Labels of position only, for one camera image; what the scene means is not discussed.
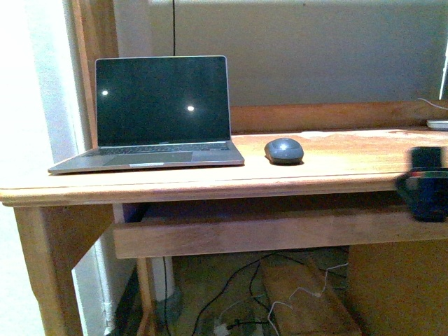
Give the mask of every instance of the black screen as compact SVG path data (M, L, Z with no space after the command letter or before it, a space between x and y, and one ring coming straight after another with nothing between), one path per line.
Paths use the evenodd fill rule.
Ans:
M224 56L98 59L100 146L230 139Z

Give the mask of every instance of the laptop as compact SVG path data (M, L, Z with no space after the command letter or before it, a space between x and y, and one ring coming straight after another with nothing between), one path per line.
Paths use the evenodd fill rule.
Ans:
M224 56L98 59L98 148L51 174L243 165Z

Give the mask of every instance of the gray mouse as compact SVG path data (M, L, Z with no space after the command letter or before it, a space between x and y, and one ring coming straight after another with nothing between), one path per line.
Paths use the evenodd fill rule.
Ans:
M268 142L265 153L273 165L300 165L304 155L300 143L291 138L279 138Z

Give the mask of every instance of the laptop keyboard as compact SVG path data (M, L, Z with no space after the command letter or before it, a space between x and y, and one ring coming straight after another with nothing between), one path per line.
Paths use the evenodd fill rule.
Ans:
M225 142L218 143L185 143L180 145L155 145L118 148L98 148L85 156L96 155L119 155L140 153L163 153L163 152L191 152L191 151L228 151Z

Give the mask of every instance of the desk leg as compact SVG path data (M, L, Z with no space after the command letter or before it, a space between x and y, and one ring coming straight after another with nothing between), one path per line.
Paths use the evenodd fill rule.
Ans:
M137 272L143 307L143 317L137 336L155 336L155 294L153 279L150 276L153 273L151 266L150 258L137 258Z
M16 208L15 217L45 334L82 335L71 270L113 222L111 206Z

